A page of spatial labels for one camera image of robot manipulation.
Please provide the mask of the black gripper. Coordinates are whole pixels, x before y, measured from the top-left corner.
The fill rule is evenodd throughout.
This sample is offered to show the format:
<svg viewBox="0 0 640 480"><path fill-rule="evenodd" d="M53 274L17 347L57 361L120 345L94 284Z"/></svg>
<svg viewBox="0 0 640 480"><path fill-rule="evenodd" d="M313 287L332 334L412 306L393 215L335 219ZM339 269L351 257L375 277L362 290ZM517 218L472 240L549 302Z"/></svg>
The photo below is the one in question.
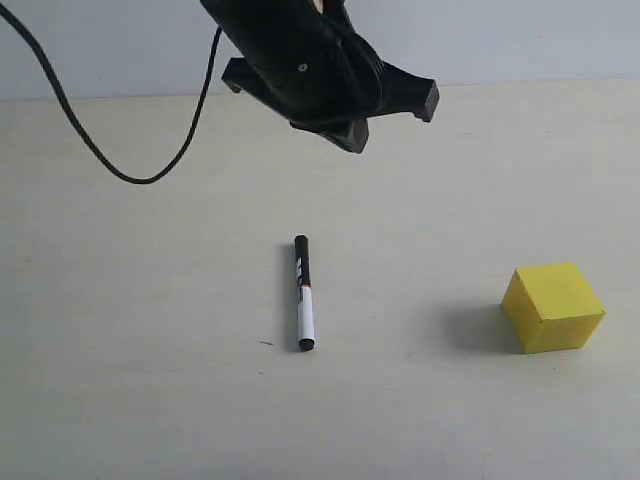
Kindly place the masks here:
<svg viewBox="0 0 640 480"><path fill-rule="evenodd" d="M273 93L261 101L348 153L362 153L369 117L411 113L431 122L434 79L384 62L351 24L342 1L205 1L203 7Z"/></svg>

